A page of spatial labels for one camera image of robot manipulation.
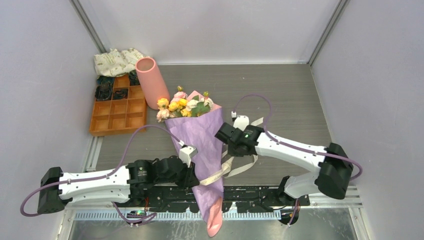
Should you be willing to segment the purple and pink wrapping paper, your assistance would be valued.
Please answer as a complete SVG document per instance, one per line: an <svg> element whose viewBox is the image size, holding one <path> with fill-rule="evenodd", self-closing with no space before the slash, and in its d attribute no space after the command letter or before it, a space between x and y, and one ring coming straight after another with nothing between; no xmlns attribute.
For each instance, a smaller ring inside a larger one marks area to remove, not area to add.
<svg viewBox="0 0 424 240"><path fill-rule="evenodd" d="M223 124L223 109L220 108L199 117L177 117L165 120L169 131L185 144L197 148L192 158L195 175L203 181L221 170L223 143L215 134ZM223 179L216 177L214 182L200 184L192 188L201 216L206 222L206 231L214 237L223 224Z"/></svg>

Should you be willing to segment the artificial flower bunch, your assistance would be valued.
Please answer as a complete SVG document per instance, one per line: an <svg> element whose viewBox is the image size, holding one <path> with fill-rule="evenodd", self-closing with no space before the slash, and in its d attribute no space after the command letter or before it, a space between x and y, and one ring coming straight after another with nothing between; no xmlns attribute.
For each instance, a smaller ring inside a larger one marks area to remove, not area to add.
<svg viewBox="0 0 424 240"><path fill-rule="evenodd" d="M158 106L156 120L159 123L172 118L200 117L220 108L211 99L208 91L204 93L193 91L187 94L181 86L177 87L177 92L171 100L160 98L156 104Z"/></svg>

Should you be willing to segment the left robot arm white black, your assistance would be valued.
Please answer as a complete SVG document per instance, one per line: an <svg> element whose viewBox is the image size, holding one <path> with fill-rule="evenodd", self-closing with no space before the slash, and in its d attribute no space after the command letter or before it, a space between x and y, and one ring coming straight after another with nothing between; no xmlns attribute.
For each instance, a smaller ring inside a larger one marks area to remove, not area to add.
<svg viewBox="0 0 424 240"><path fill-rule="evenodd" d="M146 200L145 190L157 184L174 183L182 188L198 186L195 164L182 162L177 156L143 160L121 166L108 176L109 171L85 173L63 172L50 168L40 181L38 214L52 214L66 205L114 202L141 206Z"/></svg>

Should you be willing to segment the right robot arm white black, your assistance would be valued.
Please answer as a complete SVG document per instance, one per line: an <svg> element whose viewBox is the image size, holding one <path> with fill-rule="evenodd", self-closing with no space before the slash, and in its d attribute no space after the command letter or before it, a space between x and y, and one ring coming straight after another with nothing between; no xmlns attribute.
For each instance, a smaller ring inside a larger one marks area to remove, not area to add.
<svg viewBox="0 0 424 240"><path fill-rule="evenodd" d="M228 146L232 157L272 157L308 170L299 176L285 176L278 187L277 198L283 205L309 194L322 193L343 200L354 166L338 144L328 147L307 145L275 134L259 126L243 130L223 123L215 137Z"/></svg>

